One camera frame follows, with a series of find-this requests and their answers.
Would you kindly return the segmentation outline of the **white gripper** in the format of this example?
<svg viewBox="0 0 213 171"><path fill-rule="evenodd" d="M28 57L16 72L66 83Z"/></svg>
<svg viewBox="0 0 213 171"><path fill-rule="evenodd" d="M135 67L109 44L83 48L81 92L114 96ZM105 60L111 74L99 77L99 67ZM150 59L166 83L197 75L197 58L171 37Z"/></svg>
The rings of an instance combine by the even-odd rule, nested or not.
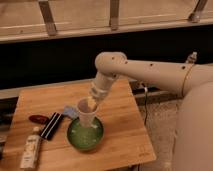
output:
<svg viewBox="0 0 213 171"><path fill-rule="evenodd" d="M88 107L92 111L97 109L97 102L103 101L108 96L113 83L117 79L117 75L105 75L101 72L97 72L91 84L90 95L92 97L87 98Z"/></svg>

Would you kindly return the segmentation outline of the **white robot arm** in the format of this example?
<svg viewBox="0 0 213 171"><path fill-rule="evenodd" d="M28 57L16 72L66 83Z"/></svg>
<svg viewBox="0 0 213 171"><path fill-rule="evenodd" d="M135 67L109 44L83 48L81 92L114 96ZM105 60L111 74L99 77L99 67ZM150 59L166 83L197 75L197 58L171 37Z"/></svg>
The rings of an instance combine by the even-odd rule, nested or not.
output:
<svg viewBox="0 0 213 171"><path fill-rule="evenodd" d="M127 76L183 97L175 129L172 171L213 171L213 66L129 60L101 52L91 96L103 101L115 80Z"/></svg>

